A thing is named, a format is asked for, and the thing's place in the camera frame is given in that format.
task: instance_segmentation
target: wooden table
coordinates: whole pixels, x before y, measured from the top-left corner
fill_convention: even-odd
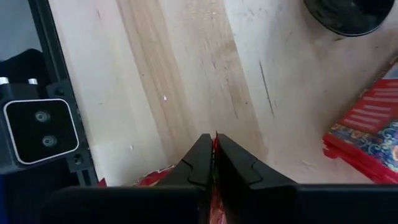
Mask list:
[[[98,177],[131,184],[225,133],[298,182],[369,182],[322,135],[398,52],[398,8],[342,39],[291,0],[50,0]]]

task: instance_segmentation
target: scratch mark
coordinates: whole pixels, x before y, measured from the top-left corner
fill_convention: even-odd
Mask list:
[[[236,117],[236,119],[239,119],[239,118],[238,118],[238,113],[236,112],[236,108],[235,108],[234,100],[233,100],[233,98],[232,98],[231,89],[229,88],[229,81],[228,81],[228,79],[226,79],[226,82],[227,82],[227,84],[228,84],[229,96],[231,97],[231,102],[232,102],[232,107],[234,108],[235,117]]]
[[[249,12],[250,12],[250,14],[251,14],[252,16],[254,16],[253,10],[249,9]]]
[[[100,20],[102,20],[101,14],[100,14],[99,10],[97,10],[97,16],[98,16],[98,18],[99,18]]]
[[[311,163],[309,163],[308,161],[305,161],[305,160],[302,160],[301,163],[303,163],[304,165],[309,166],[309,167],[316,167],[317,166],[317,165],[311,164]]]
[[[286,42],[289,40],[289,38],[290,38],[290,36],[293,34],[293,31],[291,30],[290,32],[289,32],[289,34],[287,35],[287,37],[285,38],[285,41],[284,41],[284,43],[286,44]]]
[[[217,68],[216,61],[214,60],[213,56],[211,57],[211,62],[213,62],[214,69],[216,69]]]
[[[267,87],[267,82],[266,82],[266,78],[264,76],[264,70],[262,69],[262,64],[261,61],[259,61],[259,65],[260,65],[260,69],[261,69],[261,77],[262,77],[262,82],[264,83],[264,87],[266,89],[266,93],[267,93],[267,99],[268,99],[268,103],[269,106],[271,107],[271,113],[272,113],[272,117],[275,118],[275,114],[274,114],[274,108],[272,107],[272,103],[271,103],[271,98],[269,97],[269,92],[268,92],[268,87]]]

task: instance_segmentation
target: red package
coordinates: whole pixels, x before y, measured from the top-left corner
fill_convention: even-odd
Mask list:
[[[218,138],[213,140],[213,149],[215,154],[218,153]],[[165,178],[167,174],[173,171],[175,165],[164,168],[162,170],[157,170],[143,176],[134,185],[140,187],[152,187],[156,185],[160,180]],[[211,224],[227,224],[226,216],[224,211],[223,202],[221,200],[220,188],[218,185],[218,170],[216,167],[213,169],[213,180],[215,184],[212,186],[212,196],[210,205],[210,220]]]
[[[398,58],[323,137],[340,157],[378,184],[398,183]]]

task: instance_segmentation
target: black round object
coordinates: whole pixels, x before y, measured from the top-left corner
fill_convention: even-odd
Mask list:
[[[347,36],[369,34],[380,27],[395,0],[304,0],[310,13],[326,28]]]

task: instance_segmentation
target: camera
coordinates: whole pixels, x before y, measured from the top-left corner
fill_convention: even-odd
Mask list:
[[[3,108],[18,162],[32,165],[76,151],[79,140],[63,99],[14,100]]]

